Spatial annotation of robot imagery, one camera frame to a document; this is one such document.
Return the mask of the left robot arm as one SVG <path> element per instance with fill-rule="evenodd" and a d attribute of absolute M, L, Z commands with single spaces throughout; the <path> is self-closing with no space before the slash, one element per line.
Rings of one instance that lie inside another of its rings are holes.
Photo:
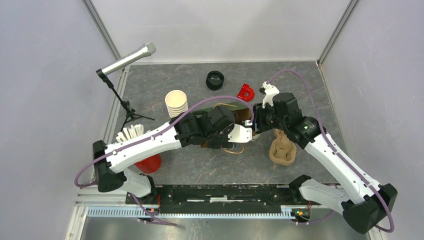
<path fill-rule="evenodd" d="M 131 165 L 190 145 L 227 146 L 236 127 L 235 113 L 225 106 L 217 106 L 210 111 L 186 111 L 150 133 L 103 145 L 102 159 L 94 164 L 97 190 L 100 193 L 122 190 L 151 204 L 157 198 L 152 178 L 130 170 Z"/>

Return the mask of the white paper coffee cup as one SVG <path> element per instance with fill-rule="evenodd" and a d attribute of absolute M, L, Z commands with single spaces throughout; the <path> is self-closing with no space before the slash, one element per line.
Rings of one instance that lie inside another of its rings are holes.
<path fill-rule="evenodd" d="M 260 137 L 260 134 L 253 135 L 251 141 L 256 141 Z"/>

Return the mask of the green paper bag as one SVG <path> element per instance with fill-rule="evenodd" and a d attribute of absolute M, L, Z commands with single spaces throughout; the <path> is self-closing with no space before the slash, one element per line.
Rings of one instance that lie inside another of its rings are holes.
<path fill-rule="evenodd" d="M 200 110 L 205 112 L 210 112 L 212 109 L 218 106 L 224 106 L 229 108 L 235 116 L 236 124 L 243 125 L 244 122 L 249 120 L 251 117 L 250 110 L 247 107 L 242 106 L 241 104 L 236 102 L 230 102 L 230 103 L 218 102 L 214 106 L 203 108 Z M 221 146 L 220 149 L 222 149 L 224 152 L 229 154 L 240 155 L 245 151 L 245 145 L 243 143 L 233 143 L 230 147 Z"/>

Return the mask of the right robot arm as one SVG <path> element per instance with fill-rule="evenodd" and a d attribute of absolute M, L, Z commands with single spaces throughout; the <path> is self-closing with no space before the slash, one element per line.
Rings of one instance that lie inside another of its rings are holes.
<path fill-rule="evenodd" d="M 338 181 L 342 189 L 317 182 L 301 175 L 289 184 L 289 199 L 295 204 L 312 201 L 343 216 L 347 224 L 360 234 L 377 228 L 388 218 L 394 230 L 391 211 L 398 191 L 390 183 L 380 184 L 369 176 L 335 143 L 322 123 L 304 116 L 292 93 L 278 93 L 270 102 L 253 106 L 254 130 L 263 133 L 281 130 L 288 139 L 318 160 Z"/>

